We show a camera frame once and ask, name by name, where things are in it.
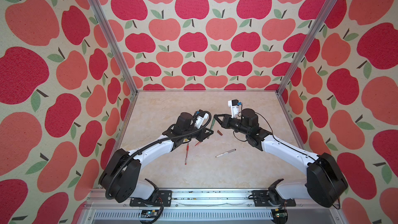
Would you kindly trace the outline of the green pen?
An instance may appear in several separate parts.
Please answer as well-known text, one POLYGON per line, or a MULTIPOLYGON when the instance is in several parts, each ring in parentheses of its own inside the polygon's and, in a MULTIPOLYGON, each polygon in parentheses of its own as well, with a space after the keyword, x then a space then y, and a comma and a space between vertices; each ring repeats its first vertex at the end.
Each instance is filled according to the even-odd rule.
POLYGON ((210 126, 210 129, 211 130, 213 130, 213 128, 214 128, 214 125, 215 125, 215 122, 216 122, 216 120, 215 120, 215 118, 212 120, 212 123, 211 123, 211 126, 210 126))

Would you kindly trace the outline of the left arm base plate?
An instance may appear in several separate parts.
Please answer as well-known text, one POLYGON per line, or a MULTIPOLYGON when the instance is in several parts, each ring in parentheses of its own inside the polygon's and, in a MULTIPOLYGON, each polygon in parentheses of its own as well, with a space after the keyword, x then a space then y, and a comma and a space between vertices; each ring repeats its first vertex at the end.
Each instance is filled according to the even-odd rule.
POLYGON ((170 207, 172 200, 172 193, 173 192, 171 190, 156 190, 148 200, 143 200, 141 198, 131 198, 130 206, 160 207, 160 205, 163 205, 164 207, 170 207))

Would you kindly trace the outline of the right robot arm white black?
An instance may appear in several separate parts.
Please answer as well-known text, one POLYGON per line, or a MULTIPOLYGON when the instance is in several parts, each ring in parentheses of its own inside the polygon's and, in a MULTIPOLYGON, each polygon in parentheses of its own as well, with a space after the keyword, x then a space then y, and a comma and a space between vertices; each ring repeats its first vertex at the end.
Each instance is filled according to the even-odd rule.
POLYGON ((278 206, 290 199, 312 199, 322 207, 330 208, 340 201, 340 196, 348 188, 348 182, 335 158, 324 152, 305 151, 279 138, 272 130, 259 125, 261 114, 247 108, 241 116, 215 115, 215 120, 224 129, 245 135, 252 147, 275 155, 301 171, 305 178, 297 180, 279 179, 268 188, 271 204, 278 206))

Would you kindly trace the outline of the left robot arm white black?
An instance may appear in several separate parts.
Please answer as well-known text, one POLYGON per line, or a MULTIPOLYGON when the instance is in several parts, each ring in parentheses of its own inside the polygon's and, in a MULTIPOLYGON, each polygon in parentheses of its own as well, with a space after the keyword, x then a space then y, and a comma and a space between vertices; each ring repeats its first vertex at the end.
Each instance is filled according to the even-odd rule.
POLYGON ((159 188, 150 180, 139 180, 145 166, 159 157, 177 149, 182 144, 196 139, 202 142, 213 134, 207 126, 211 123, 211 113, 199 110, 193 115, 183 112, 176 123, 170 125, 159 138, 136 150, 115 151, 98 183, 105 189, 105 198, 118 203, 128 198, 156 202, 159 188))

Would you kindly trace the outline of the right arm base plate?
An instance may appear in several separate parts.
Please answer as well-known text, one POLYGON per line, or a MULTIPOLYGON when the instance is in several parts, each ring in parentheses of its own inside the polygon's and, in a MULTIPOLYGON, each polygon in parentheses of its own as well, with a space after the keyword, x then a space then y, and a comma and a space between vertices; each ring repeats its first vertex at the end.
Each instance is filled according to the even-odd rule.
POLYGON ((254 190, 248 197, 256 207, 295 207, 294 199, 282 199, 276 191, 254 190))

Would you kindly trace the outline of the red pen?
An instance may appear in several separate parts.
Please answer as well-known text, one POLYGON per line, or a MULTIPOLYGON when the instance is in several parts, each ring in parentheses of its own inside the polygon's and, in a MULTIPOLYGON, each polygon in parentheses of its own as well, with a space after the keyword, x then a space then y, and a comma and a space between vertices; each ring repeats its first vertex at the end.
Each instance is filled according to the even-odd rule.
POLYGON ((188 154, 189 154, 189 144, 187 144, 187 147, 186 147, 186 155, 185 155, 185 159, 184 159, 185 165, 187 165, 187 162, 188 162, 188 154))

